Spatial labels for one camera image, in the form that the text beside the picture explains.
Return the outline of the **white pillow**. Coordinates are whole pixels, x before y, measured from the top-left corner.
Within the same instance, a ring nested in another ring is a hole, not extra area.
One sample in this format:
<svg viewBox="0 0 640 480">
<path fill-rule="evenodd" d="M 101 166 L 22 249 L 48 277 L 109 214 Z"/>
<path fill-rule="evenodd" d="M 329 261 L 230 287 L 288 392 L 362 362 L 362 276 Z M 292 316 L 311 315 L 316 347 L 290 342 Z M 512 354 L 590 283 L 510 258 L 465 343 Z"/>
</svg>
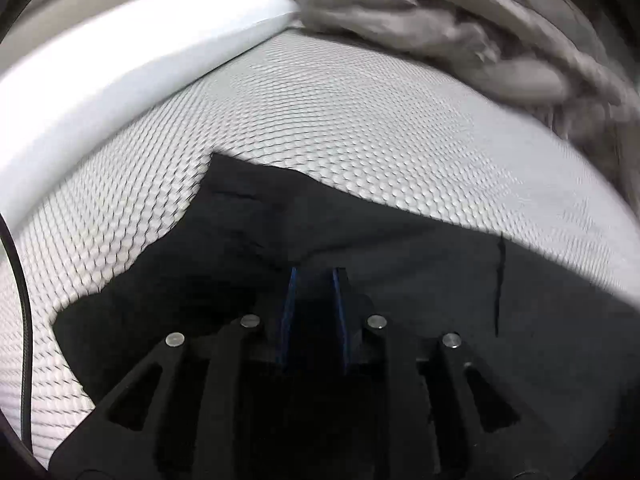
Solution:
<svg viewBox="0 0 640 480">
<path fill-rule="evenodd" d="M 1 214 L 17 228 L 134 118 L 288 27 L 294 0 L 134 0 L 75 26 L 1 78 Z"/>
</svg>

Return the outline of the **grey crumpled blanket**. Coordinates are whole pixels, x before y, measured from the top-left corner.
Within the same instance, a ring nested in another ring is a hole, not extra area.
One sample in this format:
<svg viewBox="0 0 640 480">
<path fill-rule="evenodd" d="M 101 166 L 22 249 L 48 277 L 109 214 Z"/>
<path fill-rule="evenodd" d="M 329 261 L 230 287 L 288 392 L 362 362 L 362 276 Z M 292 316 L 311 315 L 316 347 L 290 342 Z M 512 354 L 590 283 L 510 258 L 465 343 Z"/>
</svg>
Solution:
<svg viewBox="0 0 640 480">
<path fill-rule="evenodd" d="M 442 66 L 570 142 L 639 203 L 639 96 L 570 0 L 297 0 L 314 32 Z"/>
</svg>

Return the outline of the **black pants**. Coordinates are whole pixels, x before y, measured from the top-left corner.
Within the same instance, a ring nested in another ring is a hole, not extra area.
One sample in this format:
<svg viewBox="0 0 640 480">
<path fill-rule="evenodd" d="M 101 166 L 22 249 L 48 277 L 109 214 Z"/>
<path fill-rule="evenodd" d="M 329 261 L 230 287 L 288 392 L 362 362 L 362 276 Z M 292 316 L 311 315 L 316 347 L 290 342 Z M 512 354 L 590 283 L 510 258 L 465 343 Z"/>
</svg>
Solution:
<svg viewBox="0 0 640 480">
<path fill-rule="evenodd" d="M 373 309 L 421 337 L 462 336 L 491 374 L 552 431 L 561 479 L 639 474 L 639 313 L 500 235 L 360 200 L 291 170 L 216 155 L 182 219 L 122 280 L 213 306 L 226 278 L 312 278 L 343 269 Z M 273 385 L 238 479 L 279 474 L 288 373 Z"/>
</svg>

